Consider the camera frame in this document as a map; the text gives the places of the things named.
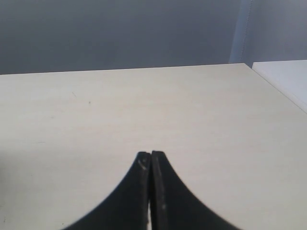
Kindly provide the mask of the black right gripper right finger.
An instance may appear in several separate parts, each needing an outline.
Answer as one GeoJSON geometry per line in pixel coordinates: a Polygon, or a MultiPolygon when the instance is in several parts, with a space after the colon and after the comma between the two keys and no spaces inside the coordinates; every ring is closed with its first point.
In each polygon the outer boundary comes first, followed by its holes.
{"type": "Polygon", "coordinates": [[[152,152],[153,230],[236,230],[181,181],[162,151],[152,152]]]}

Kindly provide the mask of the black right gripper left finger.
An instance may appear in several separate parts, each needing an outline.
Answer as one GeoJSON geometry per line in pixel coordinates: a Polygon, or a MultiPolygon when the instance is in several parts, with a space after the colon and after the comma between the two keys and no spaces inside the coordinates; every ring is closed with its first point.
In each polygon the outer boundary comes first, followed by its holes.
{"type": "Polygon", "coordinates": [[[146,230],[151,155],[139,152],[109,196],[67,230],[146,230]]]}

